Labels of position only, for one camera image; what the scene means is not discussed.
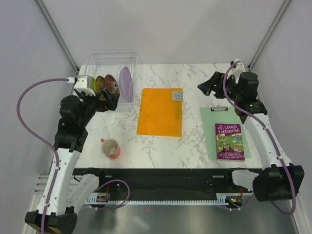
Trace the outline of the red floral plate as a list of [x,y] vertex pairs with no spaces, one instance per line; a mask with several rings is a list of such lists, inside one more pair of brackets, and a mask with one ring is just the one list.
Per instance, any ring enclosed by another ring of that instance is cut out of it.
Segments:
[[110,74],[107,74],[104,78],[104,87],[112,94],[119,93],[118,83]]

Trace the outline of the lavender plate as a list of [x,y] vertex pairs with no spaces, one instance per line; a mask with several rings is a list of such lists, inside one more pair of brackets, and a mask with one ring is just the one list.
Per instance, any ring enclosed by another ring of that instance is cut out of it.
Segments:
[[120,91],[123,98],[127,102],[132,102],[134,91],[133,91],[133,80],[131,76],[131,72],[128,67],[123,67],[119,74],[119,84]]

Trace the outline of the yellow patterned plate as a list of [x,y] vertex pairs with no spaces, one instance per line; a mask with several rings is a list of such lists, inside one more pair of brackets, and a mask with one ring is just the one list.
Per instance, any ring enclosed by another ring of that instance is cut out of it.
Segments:
[[96,78],[96,81],[95,81],[95,89],[96,89],[96,92],[97,93],[100,93],[101,96],[100,96],[100,100],[106,100],[105,99],[105,96],[103,95],[103,93],[101,92],[102,89],[105,88],[105,79],[104,77],[102,76],[98,76]]

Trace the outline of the lime green plate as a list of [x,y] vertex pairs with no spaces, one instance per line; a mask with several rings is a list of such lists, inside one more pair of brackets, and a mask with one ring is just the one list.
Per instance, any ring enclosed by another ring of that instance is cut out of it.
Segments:
[[90,89],[92,89],[94,92],[96,92],[97,91],[96,90],[96,79],[92,76],[88,76],[87,80],[88,80],[88,87]]

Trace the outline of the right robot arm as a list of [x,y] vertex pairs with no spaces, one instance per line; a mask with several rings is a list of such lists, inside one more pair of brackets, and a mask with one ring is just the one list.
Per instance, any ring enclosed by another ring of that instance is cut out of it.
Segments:
[[261,171],[235,169],[223,179],[223,186],[229,192],[239,187],[253,191],[260,202],[295,200],[304,170],[294,165],[280,147],[270,125],[264,104],[257,99],[258,76],[252,72],[241,72],[239,76],[215,72],[198,89],[206,96],[215,92],[219,99],[226,98],[232,107],[220,111],[230,120],[216,117],[212,123],[204,123],[203,128],[211,138],[214,156],[221,161],[244,161],[247,158],[247,142],[243,130],[247,129],[255,143],[261,160]]

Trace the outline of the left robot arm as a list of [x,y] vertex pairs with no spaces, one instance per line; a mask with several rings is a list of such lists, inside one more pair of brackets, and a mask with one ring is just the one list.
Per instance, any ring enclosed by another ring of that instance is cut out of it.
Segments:
[[25,223],[42,234],[71,234],[77,223],[78,213],[93,191],[101,192],[107,186],[106,178],[83,175],[70,192],[76,163],[88,137],[86,130],[96,112],[114,111],[119,93],[102,89],[88,96],[85,91],[62,99],[61,118],[52,146],[54,159],[43,196],[35,211],[28,212]]

